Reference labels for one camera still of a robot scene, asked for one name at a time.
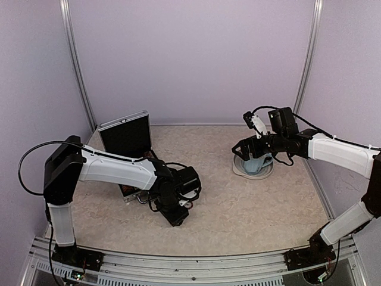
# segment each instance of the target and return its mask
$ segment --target blue cup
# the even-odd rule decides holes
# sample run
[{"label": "blue cup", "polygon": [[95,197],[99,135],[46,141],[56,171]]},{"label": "blue cup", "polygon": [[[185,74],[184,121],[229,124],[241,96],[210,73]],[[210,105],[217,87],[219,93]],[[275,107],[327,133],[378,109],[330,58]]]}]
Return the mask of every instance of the blue cup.
[{"label": "blue cup", "polygon": [[252,158],[250,160],[243,161],[242,167],[245,169],[246,173],[249,175],[256,175],[259,171],[273,162],[273,156],[271,154],[265,154],[260,158]]}]

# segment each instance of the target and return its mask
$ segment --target table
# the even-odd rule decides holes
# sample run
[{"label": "table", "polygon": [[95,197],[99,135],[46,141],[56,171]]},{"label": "table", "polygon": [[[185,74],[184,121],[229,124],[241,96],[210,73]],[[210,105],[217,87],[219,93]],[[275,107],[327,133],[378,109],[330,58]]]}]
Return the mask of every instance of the table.
[{"label": "table", "polygon": [[[151,126],[153,149],[164,161],[193,166],[200,199],[180,227],[136,200],[126,205],[118,185],[78,182],[73,200],[78,245],[125,253],[223,256],[307,244],[327,222],[301,158],[275,163],[262,181],[233,173],[231,147],[252,135],[243,126]],[[99,134],[89,141],[103,149]]]}]

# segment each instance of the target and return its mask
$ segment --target marbled surface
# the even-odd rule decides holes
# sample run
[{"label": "marbled surface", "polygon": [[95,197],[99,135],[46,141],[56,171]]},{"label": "marbled surface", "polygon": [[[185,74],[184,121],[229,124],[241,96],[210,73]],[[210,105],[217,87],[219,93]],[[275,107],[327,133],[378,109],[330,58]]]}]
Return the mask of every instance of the marbled surface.
[{"label": "marbled surface", "polygon": [[[230,149],[252,135],[247,127],[153,126],[151,133],[160,159],[200,175],[201,196],[189,217],[173,228],[147,205],[126,205],[117,185],[79,182],[73,201],[79,245],[170,256],[257,253],[306,245],[327,222],[301,159],[293,167],[275,163],[262,181],[233,173]],[[102,148],[97,133],[89,145]]]}]

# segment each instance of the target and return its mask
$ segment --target robotic arm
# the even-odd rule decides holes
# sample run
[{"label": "robotic arm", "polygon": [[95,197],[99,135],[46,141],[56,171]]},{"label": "robotic arm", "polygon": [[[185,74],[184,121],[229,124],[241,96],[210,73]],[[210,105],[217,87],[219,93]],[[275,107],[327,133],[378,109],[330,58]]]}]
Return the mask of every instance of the robotic arm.
[{"label": "robotic arm", "polygon": [[43,197],[55,231],[53,260],[80,267],[83,261],[93,262],[88,269],[96,271],[101,265],[101,253],[76,247],[71,202],[77,181],[111,182],[147,190],[151,210],[160,212],[172,226],[183,223],[189,215],[187,203],[197,200],[201,192],[193,167],[176,170],[154,158],[135,159],[102,152],[82,145],[78,136],[70,136],[66,142],[71,145],[62,144],[45,163]]},{"label": "robotic arm", "polygon": [[[381,216],[381,152],[358,144],[330,138],[314,129],[299,132],[289,107],[268,112],[275,133],[252,136],[238,142],[232,151],[247,161],[250,155],[259,158],[266,153],[273,157],[286,152],[289,158],[323,160],[355,171],[369,179],[367,193],[345,213],[319,229],[311,238],[310,246],[285,253],[289,270],[304,268],[336,258],[332,245],[342,237],[361,230],[374,217]],[[249,128],[258,132],[258,117],[250,111],[243,115]]]}]

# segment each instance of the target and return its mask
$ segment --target wall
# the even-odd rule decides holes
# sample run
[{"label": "wall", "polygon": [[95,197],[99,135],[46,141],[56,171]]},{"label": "wall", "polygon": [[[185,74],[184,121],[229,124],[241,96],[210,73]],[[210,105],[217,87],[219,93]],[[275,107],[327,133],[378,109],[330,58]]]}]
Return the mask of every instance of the wall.
[{"label": "wall", "polygon": [[[0,276],[16,285],[35,235],[46,228],[42,197],[21,189],[18,160],[32,146],[90,135],[71,69],[59,1],[0,1]],[[40,192],[52,148],[27,159],[22,175]]]},{"label": "wall", "polygon": [[153,123],[243,123],[259,105],[293,106],[313,8],[312,0],[70,1],[97,122],[147,109]]},{"label": "wall", "polygon": [[[301,115],[340,138],[381,145],[381,4],[324,0],[316,53]],[[368,181],[312,162],[335,215],[366,192]],[[381,221],[354,236],[370,285],[381,285]]]}]

